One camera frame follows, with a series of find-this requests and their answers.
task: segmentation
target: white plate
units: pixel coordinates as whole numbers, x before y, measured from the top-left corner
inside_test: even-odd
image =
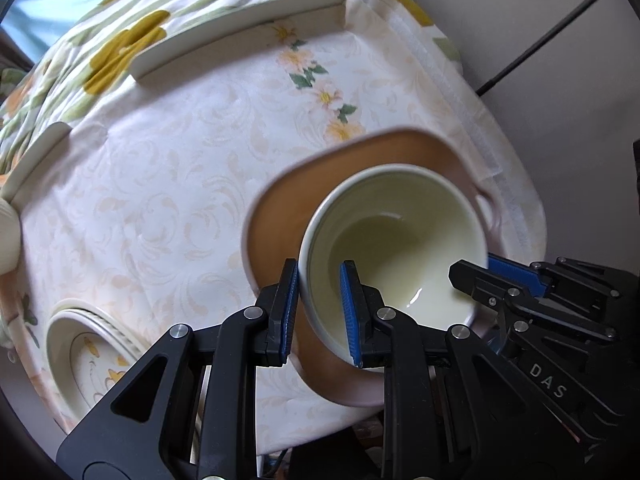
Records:
[[[80,421],[140,358],[143,349],[105,317],[65,300],[45,336],[47,364],[69,412]]]
[[[57,302],[53,306],[51,317],[53,318],[53,316],[55,316],[62,310],[67,310],[70,308],[77,308],[90,314],[94,314],[95,317],[93,319],[96,322],[106,323],[105,327],[108,331],[115,330],[120,339],[129,341],[135,348],[134,354],[136,354],[138,358],[147,350],[149,350],[149,348],[151,348],[151,344],[149,342],[135,335],[121,322],[110,316],[110,314],[96,306],[93,306],[91,303],[87,303],[83,300],[78,300],[78,298],[65,298],[64,300]]]

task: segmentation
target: flower pattern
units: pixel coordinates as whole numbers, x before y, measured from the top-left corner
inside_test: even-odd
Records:
[[[13,117],[18,111],[18,108],[22,105],[22,100],[28,94],[31,86],[33,85],[33,72],[31,72],[24,80],[18,85],[18,87],[11,92],[9,97],[4,102],[6,111],[9,117]]]
[[[349,120],[358,107],[345,103],[342,91],[329,78],[329,71],[314,59],[310,50],[300,49],[306,45],[306,41],[298,38],[296,28],[286,22],[274,23],[271,28],[280,43],[287,46],[278,54],[279,65],[289,72],[298,90],[308,92],[314,104],[328,113],[325,136],[342,142],[363,135],[364,127],[353,118],[351,122]]]
[[[20,304],[22,305],[22,319],[24,320],[24,328],[31,336],[31,339],[33,339],[33,343],[34,345],[36,345],[36,348],[40,348],[38,338],[33,333],[33,327],[38,325],[38,318],[31,310],[31,298],[28,294],[24,294],[22,296]]]
[[[312,64],[312,57],[309,50],[285,50],[278,56],[278,63],[289,73],[299,73]]]
[[[363,135],[364,132],[364,127],[357,122],[348,123],[338,119],[332,119],[326,128],[327,136],[340,142]]]
[[[344,104],[342,92],[331,81],[320,80],[317,85],[313,86],[311,92],[316,102],[325,111],[340,110]]]
[[[72,342],[70,359],[76,386],[90,408],[130,368],[123,355],[94,333],[80,335]]]
[[[141,18],[130,30],[121,30],[107,41],[91,58],[89,65],[92,72],[83,85],[84,91],[89,95],[98,95],[108,90],[137,53],[166,37],[160,25],[169,15],[166,10],[156,10]]]
[[[20,150],[14,153],[14,158],[12,158],[11,160],[11,169],[7,173],[0,175],[0,187],[4,186],[4,183],[9,178],[11,171],[13,170],[13,168],[15,168],[15,165],[18,164],[18,161],[20,160],[23,154],[24,154],[23,148],[20,148]]]

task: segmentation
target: green leaf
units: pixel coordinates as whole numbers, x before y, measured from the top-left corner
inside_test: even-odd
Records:
[[[31,328],[29,328],[28,326],[25,326],[25,328],[27,329],[27,332],[29,332],[29,335],[31,336],[31,338],[33,339],[33,342],[36,345],[36,348],[40,348],[40,343],[38,343],[38,338],[36,337],[36,335],[33,333],[33,330],[31,330]]]
[[[296,88],[298,90],[302,90],[303,88],[313,88],[311,81],[300,74],[289,74],[291,80],[296,84]]]
[[[329,71],[322,65],[315,64],[315,65],[313,65],[313,66],[311,66],[309,68],[311,69],[311,72],[315,72],[317,74],[328,74],[329,73]]]
[[[310,83],[313,83],[316,80],[316,78],[314,77],[314,73],[311,72],[311,69],[303,68],[302,72],[305,73],[306,80],[309,81]]]
[[[34,313],[29,308],[30,303],[31,298],[29,298],[28,294],[25,294],[22,297],[22,317],[24,318],[24,322],[36,326],[38,324],[38,318],[35,317]]]
[[[293,50],[293,52],[297,52],[298,49],[303,45],[306,45],[306,41],[296,40],[295,43],[291,45],[291,49]]]
[[[341,115],[351,115],[354,113],[354,111],[356,111],[358,109],[357,106],[353,106],[353,105],[342,105],[342,108],[340,108],[339,112]]]

